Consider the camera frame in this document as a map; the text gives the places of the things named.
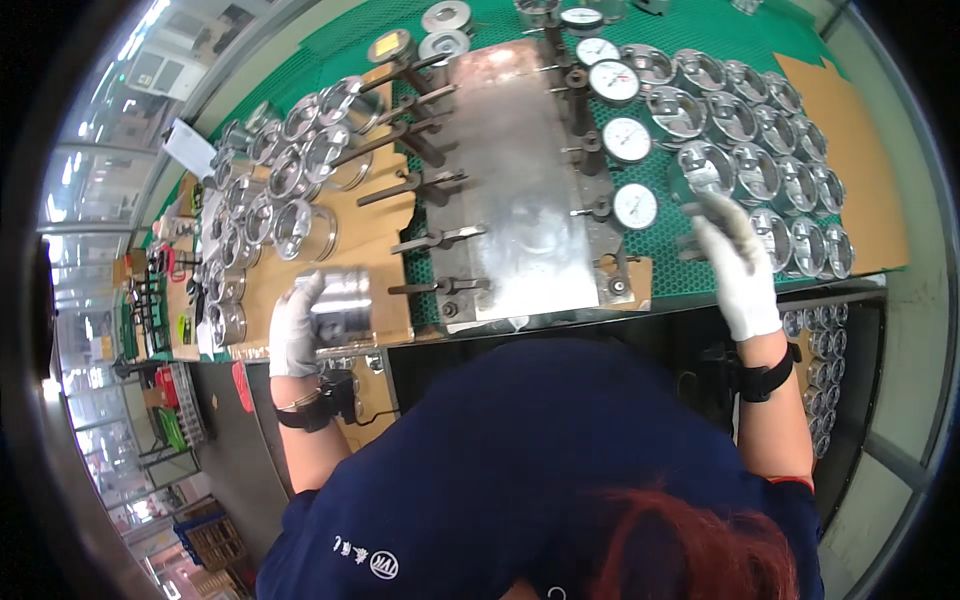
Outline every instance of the metal bolt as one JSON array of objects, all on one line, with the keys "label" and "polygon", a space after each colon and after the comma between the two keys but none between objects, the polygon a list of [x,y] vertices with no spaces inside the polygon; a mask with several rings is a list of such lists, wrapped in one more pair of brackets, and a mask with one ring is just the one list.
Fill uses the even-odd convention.
[{"label": "metal bolt", "polygon": [[620,296],[627,291],[627,282],[623,280],[623,277],[611,277],[610,291],[617,296]]}]

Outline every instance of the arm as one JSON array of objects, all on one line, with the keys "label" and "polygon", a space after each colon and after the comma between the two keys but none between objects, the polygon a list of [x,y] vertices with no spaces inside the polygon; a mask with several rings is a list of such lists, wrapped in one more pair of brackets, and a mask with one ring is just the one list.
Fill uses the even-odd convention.
[{"label": "arm", "polygon": [[[277,408],[317,390],[317,344],[309,307],[323,289],[323,277],[317,272],[301,288],[284,294],[274,307],[270,320],[270,394]],[[334,419],[313,433],[284,425],[279,428],[294,493],[318,490],[340,461],[350,455],[347,440]]]},{"label": "arm", "polygon": [[[717,303],[746,367],[774,367],[786,353],[770,259],[736,202],[700,194],[702,215],[693,231],[717,280]],[[740,402],[737,447],[751,473],[774,479],[799,477],[813,483],[813,446],[796,372],[766,402]]]},{"label": "arm", "polygon": [[[276,407],[287,406],[316,389],[316,375],[303,378],[278,375],[270,378],[270,394]],[[294,493],[318,490],[340,461],[350,455],[347,439],[336,420],[330,420],[327,427],[313,433],[283,425],[279,427]]]},{"label": "arm", "polygon": [[[746,367],[775,367],[785,352],[782,331],[737,344]],[[749,472],[767,479],[800,477],[813,485],[813,444],[796,371],[766,402],[740,402],[737,447]]]}]

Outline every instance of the green rubber mat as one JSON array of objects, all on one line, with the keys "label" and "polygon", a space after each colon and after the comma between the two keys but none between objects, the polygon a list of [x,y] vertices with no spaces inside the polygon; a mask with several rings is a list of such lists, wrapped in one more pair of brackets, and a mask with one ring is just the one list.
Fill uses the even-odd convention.
[{"label": "green rubber mat", "polygon": [[[367,49],[385,31],[403,28],[414,39],[422,39],[420,26],[423,12],[435,0],[368,0],[345,12],[321,29],[304,38],[296,54],[284,62],[244,98],[224,120],[245,118],[264,100],[286,111],[302,96],[335,83],[347,75],[364,73],[372,68]],[[473,20],[478,24],[472,48],[482,48],[521,37],[522,27],[510,0],[473,0],[468,2]],[[567,6],[575,3],[567,0]],[[810,27],[806,13],[797,13],[792,5],[771,0],[748,16],[734,9],[726,0],[683,0],[670,7],[666,17],[653,16],[636,7],[628,7],[628,18],[604,29],[601,37],[617,45],[648,43],[672,54],[681,48],[696,48],[720,60],[737,59],[749,63],[757,71],[780,71],[772,53],[777,52],[810,63],[820,57],[832,60],[832,54]],[[574,38],[567,40],[572,47]],[[412,93],[406,84],[395,84],[395,97]],[[591,101],[598,129],[614,116],[639,116],[642,108],[608,108]],[[219,130],[213,139],[219,136]],[[654,298],[708,293],[715,290],[709,264],[677,259],[675,239],[689,233],[689,220],[668,194],[666,166],[671,155],[654,150],[644,161],[622,171],[614,171],[613,182],[622,185],[631,181],[649,187],[660,201],[657,222],[644,231],[630,231],[624,236],[627,253],[643,254],[654,259]],[[411,156],[411,169],[420,161]],[[425,230],[422,203],[410,227],[401,233],[409,239]],[[837,217],[821,220],[821,224],[837,221]],[[409,283],[433,279],[428,252],[410,252],[404,256],[404,271]],[[777,275],[777,282],[786,281]],[[439,322],[437,304],[432,294],[415,294],[411,298],[414,325]]]}]

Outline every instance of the white work glove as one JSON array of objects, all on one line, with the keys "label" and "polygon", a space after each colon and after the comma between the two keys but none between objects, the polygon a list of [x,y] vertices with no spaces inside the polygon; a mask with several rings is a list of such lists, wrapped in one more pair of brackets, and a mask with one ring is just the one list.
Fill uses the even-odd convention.
[{"label": "white work glove", "polygon": [[[770,256],[754,233],[747,212],[720,194],[703,192],[697,200],[702,214],[691,217],[693,233],[713,267],[717,303],[731,337],[742,342],[782,328]],[[710,220],[703,213],[709,214]]]},{"label": "white work glove", "polygon": [[291,288],[276,301],[274,316],[270,319],[270,377],[306,377],[320,370],[310,307],[323,290],[324,275],[317,271],[303,285]]}]

